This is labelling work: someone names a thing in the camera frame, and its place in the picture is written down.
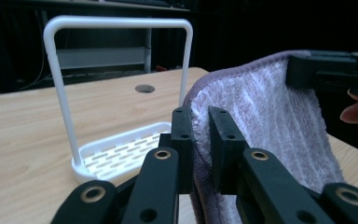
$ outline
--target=human finger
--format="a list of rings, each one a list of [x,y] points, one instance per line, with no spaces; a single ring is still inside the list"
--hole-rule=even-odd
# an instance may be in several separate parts
[[[358,102],[346,107],[339,118],[347,123],[358,123]]]

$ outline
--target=white plastic basket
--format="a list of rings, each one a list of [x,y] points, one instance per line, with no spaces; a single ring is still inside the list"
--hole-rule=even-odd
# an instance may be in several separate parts
[[[169,133],[171,131],[171,124],[169,122],[155,123],[96,140],[78,148],[54,41],[55,34],[65,28],[185,29],[186,43],[179,94],[180,106],[185,99],[187,70],[193,37],[192,26],[188,21],[182,19],[59,16],[50,20],[45,27],[44,42],[48,54],[48,62],[72,150],[72,167],[75,171],[76,179],[80,183],[92,179],[101,179],[109,180],[114,184],[121,184],[139,172],[145,159],[145,154],[158,145],[160,133]]]

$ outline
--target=black metal bracket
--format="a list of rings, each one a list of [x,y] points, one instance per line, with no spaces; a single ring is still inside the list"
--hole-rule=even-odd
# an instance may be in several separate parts
[[[358,223],[358,188],[329,184],[321,195],[304,188],[272,153],[243,142],[226,110],[209,113],[214,188],[238,195],[242,223]]]
[[[191,110],[188,106],[181,106],[172,112],[171,133],[160,137],[159,147],[171,147],[179,153],[179,193],[188,194],[193,190],[193,126],[191,124]]]
[[[286,84],[295,89],[351,92],[358,95],[358,52],[311,50],[310,56],[292,55]]]

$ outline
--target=screw hole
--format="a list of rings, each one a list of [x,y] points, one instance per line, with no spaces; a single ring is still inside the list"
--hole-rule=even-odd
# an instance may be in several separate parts
[[[181,135],[180,135],[183,139],[187,139],[189,136],[188,136],[188,134],[186,134],[186,133],[182,133]]]
[[[358,192],[351,189],[338,188],[336,189],[336,195],[342,201],[358,206]]]
[[[155,88],[150,85],[139,85],[135,87],[135,90],[141,93],[150,93],[153,92]]]
[[[306,211],[298,211],[297,217],[303,223],[307,223],[307,224],[316,223],[316,218],[311,213]]]
[[[156,219],[157,212],[154,209],[145,209],[141,212],[141,220],[143,222],[152,222]]]
[[[171,156],[171,152],[167,150],[160,150],[155,152],[154,156],[159,160],[167,160]]]
[[[103,198],[106,190],[99,186],[89,187],[85,189],[80,195],[81,200],[84,203],[96,203]]]
[[[269,159],[269,155],[261,151],[254,151],[251,153],[252,157],[259,161],[266,161]]]

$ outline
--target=gray towel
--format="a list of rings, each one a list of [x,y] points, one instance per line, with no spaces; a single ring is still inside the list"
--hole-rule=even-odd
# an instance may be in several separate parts
[[[196,82],[185,98],[192,109],[196,138],[191,200],[199,223],[241,223],[236,196],[213,190],[208,106],[227,110],[250,147],[268,150],[303,186],[321,192],[324,185],[344,182],[312,90],[285,85],[288,57],[309,55],[285,51],[243,66],[212,72]]]

